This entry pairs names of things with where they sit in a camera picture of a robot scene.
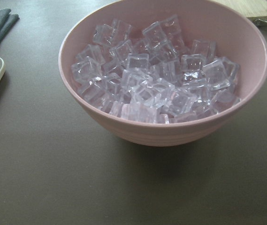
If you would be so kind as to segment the wooden cutting board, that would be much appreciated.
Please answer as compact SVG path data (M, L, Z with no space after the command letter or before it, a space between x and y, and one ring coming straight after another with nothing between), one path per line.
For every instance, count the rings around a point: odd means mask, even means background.
M245 17L267 16L267 0L217 0Z

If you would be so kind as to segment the pink bowl of ice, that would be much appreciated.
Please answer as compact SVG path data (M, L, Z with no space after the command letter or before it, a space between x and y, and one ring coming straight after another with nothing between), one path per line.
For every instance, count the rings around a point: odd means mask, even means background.
M267 43L211 0L121 0L70 30L59 70L110 132L174 146L217 130L253 98L267 77Z

